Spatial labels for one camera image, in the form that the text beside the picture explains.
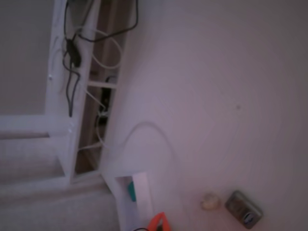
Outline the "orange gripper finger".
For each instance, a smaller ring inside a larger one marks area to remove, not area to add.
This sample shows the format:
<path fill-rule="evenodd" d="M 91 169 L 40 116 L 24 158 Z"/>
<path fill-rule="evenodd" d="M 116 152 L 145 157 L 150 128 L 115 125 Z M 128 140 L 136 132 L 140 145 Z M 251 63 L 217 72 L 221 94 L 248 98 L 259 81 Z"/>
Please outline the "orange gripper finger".
<path fill-rule="evenodd" d="M 165 214 L 164 212 L 155 215 L 147 226 L 148 231 L 164 231 L 165 230 Z"/>
<path fill-rule="evenodd" d="M 162 231 L 171 231 L 171 226 L 167 220 L 165 213 L 162 213 L 161 220 L 162 220 L 161 224 Z"/>

